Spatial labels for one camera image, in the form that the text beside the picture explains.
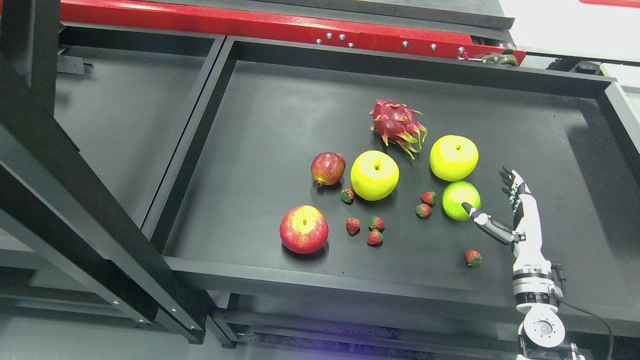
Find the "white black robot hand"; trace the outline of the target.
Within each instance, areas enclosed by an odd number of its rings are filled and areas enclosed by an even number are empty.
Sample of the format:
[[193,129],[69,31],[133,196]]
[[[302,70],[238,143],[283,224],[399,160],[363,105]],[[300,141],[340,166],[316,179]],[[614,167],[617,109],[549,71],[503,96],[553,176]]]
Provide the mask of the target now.
[[550,274],[551,262],[542,253],[543,234],[537,200],[517,171],[503,167],[499,174],[503,182],[502,191],[512,209],[512,226],[496,221],[492,215],[468,202],[462,202],[462,208],[483,233],[511,248],[516,275],[525,271]]

